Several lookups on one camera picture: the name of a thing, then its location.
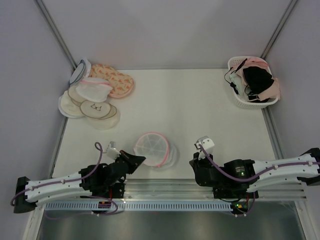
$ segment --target cable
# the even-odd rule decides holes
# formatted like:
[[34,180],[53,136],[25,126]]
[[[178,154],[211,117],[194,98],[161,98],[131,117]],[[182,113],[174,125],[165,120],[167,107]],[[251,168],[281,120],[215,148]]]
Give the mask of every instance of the cable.
[[248,206],[249,206],[249,199],[250,199],[250,196],[248,195],[248,196],[246,197],[246,201],[245,201],[244,205],[248,205]]
[[62,219],[67,219],[67,218],[74,217],[74,216],[79,216],[79,215],[96,215],[98,217],[100,215],[101,216],[108,216],[108,215],[114,215],[118,211],[118,208],[119,208],[118,205],[113,200],[111,200],[109,198],[102,197],[102,196],[89,196],[89,198],[107,200],[108,202],[112,203],[115,206],[115,210],[113,210],[112,212],[106,212],[106,213],[93,213],[93,211],[91,211],[91,212],[79,212],[79,213],[76,213],[76,214],[73,214],[73,215],[67,215],[67,216],[62,216],[62,217],[51,217],[51,216],[48,216],[47,211],[44,211],[43,214],[49,220],[62,220]]
[[245,216],[247,216],[247,215],[252,211],[255,202],[256,202],[256,194],[255,194],[255,192],[253,192],[252,204],[251,204],[251,206],[249,207],[248,211],[246,211],[246,213],[237,214],[237,215],[235,215],[235,217],[245,217]]
[[230,84],[231,85],[231,82],[229,82],[229,81],[227,81],[227,79],[226,79],[226,75],[231,71],[231,69],[233,69],[234,67],[232,66],[230,69],[229,69],[229,71],[227,71],[226,72],[226,74],[224,75],[224,80],[228,83],[228,84]]
[[234,70],[231,74],[236,73],[237,71],[239,71],[246,63],[246,61],[248,60],[248,58],[246,58],[245,60],[243,60],[239,66],[236,68],[236,70]]
[[[90,177],[98,168],[100,162],[101,162],[101,159],[102,159],[102,155],[103,155],[103,148],[102,148],[102,145],[100,142],[95,142],[94,143],[94,146],[97,150],[100,151],[100,156],[99,156],[99,160],[97,162],[97,164],[94,166],[94,168],[92,169],[91,172],[89,172],[87,175],[83,176],[83,177],[80,177],[80,178],[76,178],[76,179],[71,179],[71,180],[64,180],[65,183],[71,183],[71,182],[76,182],[76,181],[79,181],[79,180],[83,180],[83,179],[86,179],[88,177]],[[39,185],[36,185],[36,186],[32,186],[32,189],[38,189],[38,188],[41,188],[41,187],[45,187],[45,186],[49,186],[49,185],[53,185],[53,184],[61,184],[62,182],[61,181],[52,181],[52,182],[47,182],[47,183],[43,183],[43,184],[39,184]],[[14,201],[17,197],[19,197],[20,195],[30,191],[31,189],[30,188],[27,188],[25,190],[22,190],[20,192],[18,192],[10,201],[10,205],[11,206],[15,206],[14,204]]]
[[242,210],[240,210],[239,208],[237,208],[237,210],[238,210],[239,212],[243,213],[243,214],[247,214],[246,211],[242,211]]
[[233,200],[233,201],[227,201],[227,200],[223,200],[221,198],[218,198],[218,199],[221,200],[221,201],[224,201],[226,203],[236,203],[236,202],[239,202],[241,200],[241,198],[238,198],[237,200]]
[[[201,151],[203,151],[205,157],[210,161],[210,163],[223,175],[225,175],[227,178],[234,180],[236,182],[240,182],[240,183],[246,183],[246,182],[250,182],[252,180],[255,180],[257,177],[259,177],[260,175],[267,173],[271,170],[276,169],[275,166],[271,166],[268,167],[264,170],[262,170],[261,172],[258,172],[256,175],[253,175],[249,178],[237,178],[234,176],[231,176],[230,174],[226,173],[225,171],[223,171],[213,160],[212,158],[209,156],[209,154],[206,152],[206,150],[204,149],[204,147],[199,144],[199,147],[201,149]],[[311,162],[313,165],[320,165],[320,162]],[[298,165],[309,165],[310,162],[308,161],[303,161],[303,162],[290,162],[290,163],[282,163],[282,164],[278,164],[277,168],[283,168],[283,167],[288,167],[288,166],[298,166]]]

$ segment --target white mesh laundry bag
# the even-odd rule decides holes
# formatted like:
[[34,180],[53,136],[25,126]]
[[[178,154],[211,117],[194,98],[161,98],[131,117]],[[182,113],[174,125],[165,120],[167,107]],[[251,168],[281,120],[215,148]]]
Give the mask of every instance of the white mesh laundry bag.
[[81,97],[91,102],[102,103],[107,100],[112,89],[113,87],[107,80],[98,77],[86,77],[79,82],[75,90]]
[[148,132],[142,135],[136,142],[133,151],[137,156],[146,158],[143,164],[159,169],[171,167],[177,159],[176,147],[158,132]]
[[69,85],[76,85],[81,79],[89,77],[91,72],[91,63],[86,59],[82,59],[74,70]]
[[111,105],[106,102],[84,101],[80,105],[80,111],[88,118],[102,119],[111,111]]
[[108,130],[114,128],[120,121],[119,110],[110,104],[111,110],[107,116],[99,119],[87,117],[88,123],[98,130]]
[[76,88],[77,86],[74,85],[74,86],[71,86],[69,87],[68,89],[68,96],[69,98],[71,99],[71,101],[77,105],[78,107],[80,107],[80,105],[86,101],[87,99],[83,98],[82,96],[80,96],[77,92],[76,92]]
[[58,109],[62,115],[68,118],[81,118],[84,116],[80,108],[71,101],[68,91],[65,91],[59,98]]

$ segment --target white plastic basket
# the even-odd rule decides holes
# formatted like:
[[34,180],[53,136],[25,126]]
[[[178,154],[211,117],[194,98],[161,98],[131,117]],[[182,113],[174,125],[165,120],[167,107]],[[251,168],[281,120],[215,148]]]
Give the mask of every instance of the white plastic basket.
[[[249,59],[251,58],[251,56],[234,56],[232,58],[229,59],[228,61],[228,70],[231,67],[234,67],[236,65],[239,65],[240,63],[243,62],[243,60],[245,59]],[[267,71],[272,75],[270,68],[267,68]],[[236,93],[235,91],[230,87],[230,89],[233,92],[233,102],[234,104],[242,109],[264,109],[269,105],[275,104],[279,99],[278,98],[270,98],[267,102],[263,102],[263,103],[257,103],[257,102],[248,102],[245,100],[242,100]]]

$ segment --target purple cable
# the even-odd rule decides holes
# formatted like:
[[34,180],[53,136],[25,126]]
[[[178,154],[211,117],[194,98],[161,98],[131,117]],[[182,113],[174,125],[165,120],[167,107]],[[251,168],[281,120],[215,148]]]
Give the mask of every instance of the purple cable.
[[[257,177],[259,177],[260,175],[269,172],[271,170],[276,169],[275,166],[271,166],[268,167],[264,170],[262,170],[261,172],[258,172],[256,175],[253,175],[249,178],[237,178],[234,176],[231,176],[230,174],[226,173],[225,171],[223,171],[213,160],[212,158],[209,156],[209,154],[206,152],[206,150],[204,149],[204,147],[199,144],[199,147],[201,149],[201,151],[203,151],[204,155],[206,156],[206,158],[210,161],[210,163],[223,175],[225,175],[227,178],[237,181],[237,182],[241,182],[241,183],[246,183],[246,182],[250,182],[252,180],[255,180]],[[312,164],[314,165],[320,165],[320,162],[312,162]],[[303,162],[290,162],[290,163],[282,163],[282,164],[278,164],[278,168],[282,168],[282,167],[288,167],[288,166],[296,166],[296,165],[309,165],[309,162],[307,161],[303,161]]]
[[[101,159],[102,159],[102,154],[103,154],[103,149],[102,149],[102,145],[100,142],[95,142],[94,143],[94,146],[97,150],[100,151],[100,156],[99,156],[99,160],[97,162],[97,164],[95,165],[94,169],[92,169],[91,172],[89,172],[87,175],[83,176],[83,177],[80,177],[80,178],[77,178],[77,179],[71,179],[71,180],[65,180],[64,182],[65,183],[71,183],[71,182],[76,182],[76,181],[79,181],[79,180],[83,180],[83,179],[86,179],[88,177],[90,177],[98,168],[100,162],[101,162]],[[38,188],[41,188],[41,187],[44,187],[44,186],[49,186],[49,185],[53,185],[53,184],[61,184],[61,181],[53,181],[53,182],[48,182],[48,183],[43,183],[43,184],[39,184],[39,185],[36,185],[36,186],[33,186],[33,189],[38,189]],[[25,192],[28,192],[30,191],[29,188],[25,189],[25,190],[22,190],[20,192],[18,192],[10,201],[10,205],[11,206],[15,206],[14,204],[14,201],[15,199],[20,196],[21,194],[24,194]]]
[[79,213],[76,213],[76,214],[73,214],[73,215],[67,215],[67,216],[62,216],[62,217],[51,217],[51,216],[48,216],[47,214],[47,211],[44,211],[44,216],[49,219],[49,220],[62,220],[62,219],[67,219],[67,218],[70,218],[70,217],[74,217],[74,216],[79,216],[79,215],[95,215],[95,216],[108,216],[108,215],[114,215],[117,213],[118,211],[118,205],[111,199],[109,198],[105,198],[105,197],[102,197],[102,196],[89,196],[89,198],[93,198],[93,199],[104,199],[104,200],[107,200],[108,202],[110,202],[111,204],[113,204],[115,206],[115,210],[112,211],[112,212],[106,212],[106,213],[92,213],[92,212],[79,212]]

